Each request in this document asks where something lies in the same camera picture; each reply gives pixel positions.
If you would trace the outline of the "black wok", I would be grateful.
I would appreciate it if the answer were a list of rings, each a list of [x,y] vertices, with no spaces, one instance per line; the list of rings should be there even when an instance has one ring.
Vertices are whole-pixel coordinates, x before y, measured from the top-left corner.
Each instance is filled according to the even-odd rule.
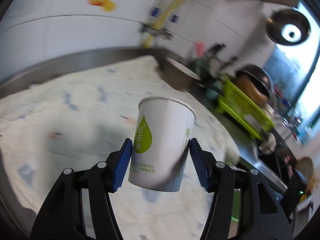
[[[254,64],[248,64],[236,72],[236,77],[241,77],[243,75],[248,76],[260,93],[264,94],[269,99],[271,98],[274,93],[274,85],[267,72]]]

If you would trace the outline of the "green glass jar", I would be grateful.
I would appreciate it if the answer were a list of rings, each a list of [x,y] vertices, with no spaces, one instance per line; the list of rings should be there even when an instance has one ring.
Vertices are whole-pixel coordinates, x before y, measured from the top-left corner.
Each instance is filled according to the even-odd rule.
[[[206,57],[197,58],[189,64],[190,70],[201,79],[208,74],[209,67],[210,59]]]

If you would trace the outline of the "white quilted patterned mat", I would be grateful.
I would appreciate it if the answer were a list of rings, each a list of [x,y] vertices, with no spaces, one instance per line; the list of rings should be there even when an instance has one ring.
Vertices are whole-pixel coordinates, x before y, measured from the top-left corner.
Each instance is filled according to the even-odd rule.
[[[154,57],[65,75],[1,100],[3,166],[14,193],[13,210],[30,231],[63,169],[85,170],[133,138],[138,103],[147,96],[176,98],[193,107],[193,130],[204,150],[228,164],[240,152],[219,120],[192,95],[172,89]],[[125,239],[199,239],[212,195],[187,160],[180,190],[149,191],[127,180],[110,196]]]

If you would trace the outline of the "white paper cup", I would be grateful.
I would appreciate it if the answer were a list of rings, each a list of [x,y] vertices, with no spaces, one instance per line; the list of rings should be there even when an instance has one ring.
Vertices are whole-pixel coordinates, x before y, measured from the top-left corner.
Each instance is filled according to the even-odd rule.
[[[129,182],[148,190],[177,192],[196,112],[187,103],[167,96],[143,98],[138,110]]]

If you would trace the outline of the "white dish cloth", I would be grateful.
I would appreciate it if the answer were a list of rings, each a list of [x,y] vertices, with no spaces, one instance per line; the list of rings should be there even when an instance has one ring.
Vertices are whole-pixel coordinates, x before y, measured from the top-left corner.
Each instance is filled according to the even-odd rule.
[[[277,145],[275,136],[272,133],[268,133],[267,135],[267,139],[265,139],[258,147],[260,153],[264,155],[273,153]]]

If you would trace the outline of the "green plastic dish rack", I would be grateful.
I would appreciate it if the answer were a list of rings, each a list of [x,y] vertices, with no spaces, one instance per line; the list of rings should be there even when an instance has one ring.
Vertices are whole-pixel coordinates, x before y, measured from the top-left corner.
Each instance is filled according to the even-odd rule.
[[[268,139],[268,131],[275,126],[268,115],[229,78],[223,81],[222,91],[223,94],[217,98],[217,111],[228,113],[249,132],[252,139]]]

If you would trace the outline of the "brown clay pot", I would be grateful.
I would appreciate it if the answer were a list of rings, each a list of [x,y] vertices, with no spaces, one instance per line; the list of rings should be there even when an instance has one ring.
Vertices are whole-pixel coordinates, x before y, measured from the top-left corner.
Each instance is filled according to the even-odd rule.
[[[237,77],[234,81],[234,84],[258,107],[264,107],[267,104],[268,97],[259,92],[247,75]]]

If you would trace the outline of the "pink brush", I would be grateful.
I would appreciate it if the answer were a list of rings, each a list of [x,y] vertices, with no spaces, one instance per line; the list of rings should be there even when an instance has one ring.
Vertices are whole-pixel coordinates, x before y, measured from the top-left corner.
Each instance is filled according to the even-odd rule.
[[[197,41],[195,43],[195,50],[196,50],[197,57],[204,57],[204,54],[206,51],[204,48],[204,43],[202,41]]]

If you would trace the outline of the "green plastic waste basket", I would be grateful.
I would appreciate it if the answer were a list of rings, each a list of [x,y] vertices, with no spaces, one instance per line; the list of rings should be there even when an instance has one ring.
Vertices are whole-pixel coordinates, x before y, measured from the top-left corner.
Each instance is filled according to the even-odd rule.
[[[232,221],[235,223],[239,222],[240,200],[241,200],[240,189],[235,189],[233,193],[233,206],[232,206]]]

